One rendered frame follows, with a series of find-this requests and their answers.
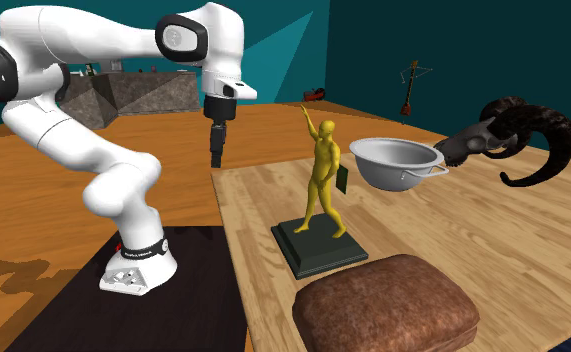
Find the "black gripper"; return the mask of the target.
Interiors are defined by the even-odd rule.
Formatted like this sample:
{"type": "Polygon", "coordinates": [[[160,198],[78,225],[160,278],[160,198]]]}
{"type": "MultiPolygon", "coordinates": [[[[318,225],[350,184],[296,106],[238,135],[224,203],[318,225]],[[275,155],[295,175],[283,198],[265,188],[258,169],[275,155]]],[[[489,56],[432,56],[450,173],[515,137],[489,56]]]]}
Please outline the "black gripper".
{"type": "Polygon", "coordinates": [[[210,132],[211,167],[220,168],[226,138],[226,123],[236,117],[237,101],[206,95],[204,116],[213,121],[210,132]]]}

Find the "grey stone counter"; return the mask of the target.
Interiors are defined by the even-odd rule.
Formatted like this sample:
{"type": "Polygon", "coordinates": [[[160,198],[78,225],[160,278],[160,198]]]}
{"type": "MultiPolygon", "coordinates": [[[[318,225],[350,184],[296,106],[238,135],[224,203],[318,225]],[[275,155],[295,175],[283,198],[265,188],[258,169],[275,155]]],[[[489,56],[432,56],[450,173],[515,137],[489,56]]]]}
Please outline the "grey stone counter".
{"type": "Polygon", "coordinates": [[[58,105],[92,130],[108,127],[119,116],[200,109],[197,77],[188,71],[73,75],[58,105]]]}

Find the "yellow figure on dark base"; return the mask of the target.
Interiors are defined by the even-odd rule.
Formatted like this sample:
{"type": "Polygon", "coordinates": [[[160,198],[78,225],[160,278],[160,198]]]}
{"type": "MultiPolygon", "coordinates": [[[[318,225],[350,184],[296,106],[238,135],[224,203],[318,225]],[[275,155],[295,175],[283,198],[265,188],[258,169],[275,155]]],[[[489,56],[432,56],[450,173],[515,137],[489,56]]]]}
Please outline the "yellow figure on dark base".
{"type": "Polygon", "coordinates": [[[324,120],[318,127],[302,110],[311,138],[314,159],[302,218],[271,228],[295,279],[311,277],[368,258],[368,253],[347,232],[332,205],[331,180],[341,169],[341,150],[333,139],[335,123],[324,120]]]}

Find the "dark robot stand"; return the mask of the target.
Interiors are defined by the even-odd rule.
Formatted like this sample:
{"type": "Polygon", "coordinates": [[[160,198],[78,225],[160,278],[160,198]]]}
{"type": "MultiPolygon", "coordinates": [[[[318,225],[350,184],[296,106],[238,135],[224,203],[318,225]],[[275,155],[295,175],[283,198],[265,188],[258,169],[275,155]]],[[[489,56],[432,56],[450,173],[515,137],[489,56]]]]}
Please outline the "dark robot stand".
{"type": "Polygon", "coordinates": [[[247,322],[221,226],[168,227],[174,276],[143,296],[102,291],[113,235],[5,352],[244,352],[247,322]]]}

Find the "brown leather cushion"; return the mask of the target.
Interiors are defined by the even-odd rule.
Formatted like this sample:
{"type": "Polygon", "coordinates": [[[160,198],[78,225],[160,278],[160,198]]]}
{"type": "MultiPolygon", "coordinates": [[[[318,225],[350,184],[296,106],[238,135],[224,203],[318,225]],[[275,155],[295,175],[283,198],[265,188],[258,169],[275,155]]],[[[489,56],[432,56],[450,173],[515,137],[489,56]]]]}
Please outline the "brown leather cushion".
{"type": "Polygon", "coordinates": [[[456,352],[473,342],[480,321],[454,281],[407,254],[306,285],[292,313],[308,352],[456,352]]]}

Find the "dark ram skull with horns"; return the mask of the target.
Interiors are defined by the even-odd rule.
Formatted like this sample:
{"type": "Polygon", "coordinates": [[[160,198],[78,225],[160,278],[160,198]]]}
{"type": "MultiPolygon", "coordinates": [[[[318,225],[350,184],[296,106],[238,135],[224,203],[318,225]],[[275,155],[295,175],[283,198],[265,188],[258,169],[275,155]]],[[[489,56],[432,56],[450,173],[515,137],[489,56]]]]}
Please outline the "dark ram skull with horns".
{"type": "Polygon", "coordinates": [[[478,123],[439,141],[435,148],[443,154],[448,167],[458,167],[474,154],[490,159],[512,157],[528,145],[535,132],[548,142],[546,163],[521,179],[500,174],[509,187],[529,187],[558,175],[571,160],[571,120],[552,108],[531,105],[518,96],[499,98],[482,109],[478,123]]]}

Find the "red stringed instrument on stand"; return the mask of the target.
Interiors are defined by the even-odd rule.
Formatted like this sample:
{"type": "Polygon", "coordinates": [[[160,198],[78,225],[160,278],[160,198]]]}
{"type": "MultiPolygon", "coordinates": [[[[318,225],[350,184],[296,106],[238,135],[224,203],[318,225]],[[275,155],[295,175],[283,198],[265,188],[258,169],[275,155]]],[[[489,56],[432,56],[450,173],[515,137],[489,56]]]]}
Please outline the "red stringed instrument on stand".
{"type": "Polygon", "coordinates": [[[409,67],[400,72],[400,78],[403,84],[407,85],[407,92],[404,103],[400,109],[401,116],[411,115],[410,98],[412,95],[412,87],[416,78],[419,78],[432,71],[432,68],[422,67],[419,65],[418,60],[413,60],[409,67]]]}

